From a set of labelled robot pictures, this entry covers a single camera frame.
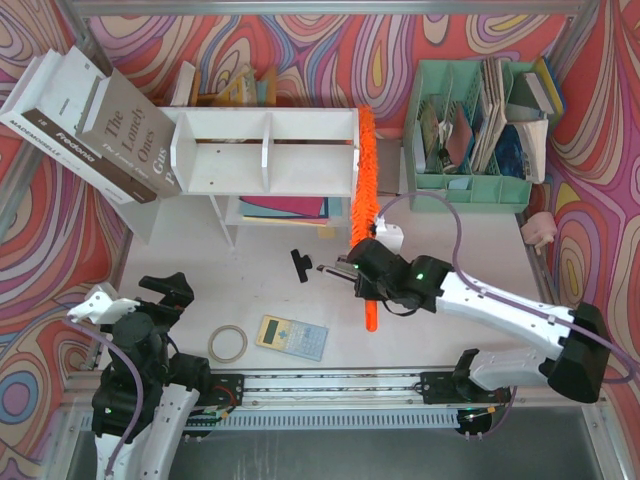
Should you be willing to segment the orange microfiber duster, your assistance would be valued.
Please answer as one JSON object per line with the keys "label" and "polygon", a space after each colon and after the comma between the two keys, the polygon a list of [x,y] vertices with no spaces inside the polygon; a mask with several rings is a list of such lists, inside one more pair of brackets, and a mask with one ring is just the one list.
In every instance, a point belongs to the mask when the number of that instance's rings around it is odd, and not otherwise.
{"label": "orange microfiber duster", "polygon": [[[350,247],[372,238],[372,226],[379,211],[377,202],[378,164],[375,118],[370,107],[358,108],[359,160],[355,197],[351,206]],[[365,301],[365,327],[369,332],[378,328],[377,292],[364,278],[356,281],[356,296]]]}

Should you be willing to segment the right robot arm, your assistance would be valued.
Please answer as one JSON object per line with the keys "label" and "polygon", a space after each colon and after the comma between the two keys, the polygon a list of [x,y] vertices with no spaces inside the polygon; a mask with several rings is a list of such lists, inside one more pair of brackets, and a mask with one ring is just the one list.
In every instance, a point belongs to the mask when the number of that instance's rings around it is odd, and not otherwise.
{"label": "right robot arm", "polygon": [[353,247],[346,261],[357,271],[355,290],[361,298],[396,303],[407,316],[426,310],[467,318],[525,342],[510,351],[465,351],[453,373],[461,394],[548,385],[569,400],[598,400],[616,348],[596,306],[535,302],[469,278],[431,256],[407,261],[373,238]]}

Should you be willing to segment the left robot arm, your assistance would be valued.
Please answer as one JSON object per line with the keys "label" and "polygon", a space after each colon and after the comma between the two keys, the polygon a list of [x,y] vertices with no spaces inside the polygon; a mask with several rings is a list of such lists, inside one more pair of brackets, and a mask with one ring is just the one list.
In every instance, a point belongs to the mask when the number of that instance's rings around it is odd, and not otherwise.
{"label": "left robot arm", "polygon": [[212,385],[207,359],[169,351],[169,331],[194,299],[185,275],[139,284],[161,300],[126,299],[101,284],[83,304],[110,332],[111,361],[92,398],[99,479],[167,478],[186,420]]}

